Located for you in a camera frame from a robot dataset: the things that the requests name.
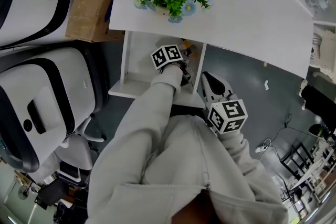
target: white shelf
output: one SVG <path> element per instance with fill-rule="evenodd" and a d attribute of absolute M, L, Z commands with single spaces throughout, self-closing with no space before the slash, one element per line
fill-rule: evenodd
<path fill-rule="evenodd" d="M 157 34 L 126 31 L 121 63 L 120 80 L 109 90 L 109 95 L 126 98 L 141 96 L 159 74 L 154 69 L 150 54 L 163 45 L 178 45 L 182 39 Z M 190 84 L 181 88 L 181 95 L 174 104 L 204 108 L 205 104 L 197 93 L 199 79 L 207 44 L 191 41 L 197 47 L 197 56 L 191 58 L 189 66 L 193 70 Z"/>

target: person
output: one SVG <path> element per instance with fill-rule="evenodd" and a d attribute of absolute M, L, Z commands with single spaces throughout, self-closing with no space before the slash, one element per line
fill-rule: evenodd
<path fill-rule="evenodd" d="M 336 104 L 323 93 L 309 86 L 306 79 L 301 82 L 299 96 L 304 99 L 302 109 L 308 109 L 321 117 L 328 130 L 336 134 Z"/>
<path fill-rule="evenodd" d="M 92 223 L 288 223 L 286 208 L 240 132 L 169 118 L 182 71 L 168 65 L 136 99 L 91 173 Z"/>

